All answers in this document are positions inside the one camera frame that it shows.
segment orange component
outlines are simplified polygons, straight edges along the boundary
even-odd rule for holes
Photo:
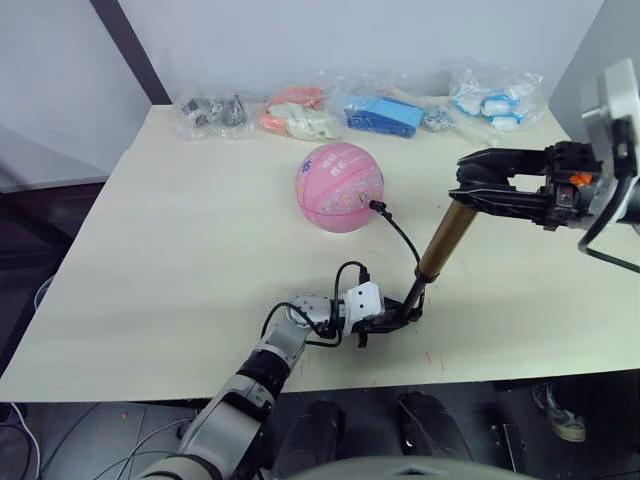
[[[574,184],[576,187],[584,187],[585,185],[589,185],[593,180],[593,175],[590,173],[576,173],[573,175],[569,181]]]

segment black cable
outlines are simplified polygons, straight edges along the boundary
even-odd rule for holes
[[[340,268],[338,268],[338,271],[336,272],[336,279],[333,283],[333,307],[331,310],[332,322],[336,327],[338,339],[334,343],[307,342],[308,345],[336,348],[342,343],[342,330],[344,328],[344,325],[340,324],[340,303],[338,292],[340,291],[340,276],[342,275],[343,270],[350,266],[358,267],[360,269],[360,274],[358,276],[358,281],[360,283],[369,281],[369,272],[367,271],[367,267],[365,267],[364,264],[356,260],[349,260],[348,262],[344,262],[342,265],[340,265]]]
[[[33,453],[33,447],[31,446],[31,438],[29,438],[29,435],[27,435],[27,432],[25,432],[18,425],[8,424],[8,425],[0,425],[0,427],[11,428],[12,430],[16,430],[17,432],[20,432],[27,442],[27,460],[25,461],[24,467],[22,468],[22,475],[20,475],[20,480],[26,480],[27,473],[29,471],[29,465],[31,464],[31,454]]]
[[[334,283],[333,306],[331,310],[332,323],[336,327],[336,332],[338,337],[337,340],[334,343],[316,342],[313,340],[308,340],[305,342],[306,345],[313,345],[315,347],[336,348],[342,343],[342,325],[339,324],[340,308],[338,304],[338,289],[340,286],[340,275],[342,274],[342,271],[350,265],[354,265],[360,268],[360,283],[369,281],[369,273],[367,272],[367,267],[365,267],[362,263],[357,262],[355,260],[350,260],[348,262],[343,263],[338,269],[338,272],[336,273],[336,280]],[[274,307],[271,309],[271,311],[267,315],[267,318],[265,319],[264,324],[262,325],[260,338],[264,337],[265,333],[267,333],[267,327],[269,326],[269,322],[271,321],[273,314],[279,308],[282,308],[282,307],[288,307],[294,310],[296,313],[298,313],[298,315],[300,315],[304,319],[305,322],[307,322],[309,327],[311,327],[311,330],[313,330],[313,333],[315,333],[318,336],[321,336],[322,332],[320,332],[320,329],[313,323],[313,321],[309,318],[309,316],[304,311],[302,311],[300,307],[289,302],[279,302],[274,305]]]
[[[590,257],[597,258],[598,260],[602,260],[603,262],[611,263],[618,267],[626,268],[627,270],[631,270],[635,273],[640,273],[640,266],[627,262],[626,260],[621,260],[619,258],[613,257],[611,255],[607,255],[606,253],[599,252],[598,250],[594,250],[589,248],[589,244],[595,240],[595,238],[600,235],[602,230],[608,225],[613,218],[613,215],[616,213],[616,210],[620,207],[622,202],[624,201],[624,196],[627,190],[631,187],[633,182],[633,177],[625,176],[618,180],[618,184],[616,185],[616,189],[613,192],[613,196],[609,203],[604,207],[602,213],[593,224],[587,230],[587,233],[580,239],[578,242],[578,249],[589,255]]]
[[[384,217],[384,219],[389,222],[389,225],[391,225],[393,227],[393,229],[398,232],[398,235],[400,235],[400,237],[402,237],[402,239],[405,241],[405,243],[409,246],[409,250],[411,250],[411,253],[413,254],[413,258],[415,258],[416,260],[416,264],[419,265],[420,264],[420,255],[418,254],[418,251],[416,250],[415,245],[413,244],[413,242],[411,241],[411,239],[407,236],[406,233],[404,233],[404,231],[400,228],[400,225],[398,225],[392,218],[391,212],[387,211],[387,204],[384,202],[377,202],[375,200],[371,200],[371,202],[369,202],[369,208],[371,208],[372,210],[375,210],[376,212],[378,212],[380,215],[382,215]],[[420,297],[418,298],[418,305],[415,308],[416,310],[418,310],[420,312],[420,314],[422,314],[422,307],[424,306],[424,290],[422,290],[422,293],[420,294]]]
[[[71,425],[71,428],[67,430],[67,433],[64,434],[64,436],[62,437],[62,440],[60,440],[58,445],[56,445],[56,448],[53,449],[53,452],[51,453],[47,461],[43,463],[42,468],[40,469],[40,476],[39,476],[40,479],[44,478],[44,474],[46,473],[47,469],[51,465],[51,462],[53,461],[54,457],[58,453],[58,450],[60,450],[60,447],[62,447],[62,444],[66,442],[67,438],[69,438],[69,435],[71,435],[71,432],[73,432],[78,427],[78,425],[80,425],[80,422],[82,422],[82,420],[84,420],[87,417],[87,415],[93,412],[98,405],[100,405],[100,403],[94,403],[86,412],[80,415],[78,420],[76,420],[75,423]]]
[[[314,323],[311,321],[309,316],[306,313],[304,313],[300,307],[289,302],[279,302],[273,306],[273,308],[267,315],[267,318],[265,319],[264,324],[262,325],[262,332],[260,333],[260,338],[264,337],[264,334],[267,333],[267,327],[269,325],[269,322],[271,321],[271,317],[273,317],[273,314],[276,313],[276,310],[282,307],[288,307],[291,310],[295,311],[298,315],[300,315],[304,319],[305,322],[307,322],[309,327],[311,327],[311,330],[313,330],[313,333],[315,333],[316,335],[320,335],[321,333],[320,329],[314,325]]]

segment metal parts in plastic bag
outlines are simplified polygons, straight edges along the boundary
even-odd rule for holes
[[[253,136],[256,96],[238,93],[183,95],[173,106],[173,124],[186,139],[219,136],[245,140]]]
[[[423,110],[424,118],[422,119],[422,124],[430,132],[440,132],[453,128],[455,125],[449,112],[440,105],[429,105],[424,107]]]

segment pink basketball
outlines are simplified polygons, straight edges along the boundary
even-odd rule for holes
[[[366,225],[375,215],[371,200],[382,201],[384,186],[378,164],[350,143],[316,148],[296,175],[298,205],[313,223],[344,233]]]

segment shoe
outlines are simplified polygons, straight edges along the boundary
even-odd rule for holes
[[[544,410],[551,429],[567,442],[581,443],[587,439],[584,417],[561,408],[553,397],[553,384],[536,385],[531,390],[533,402]]]

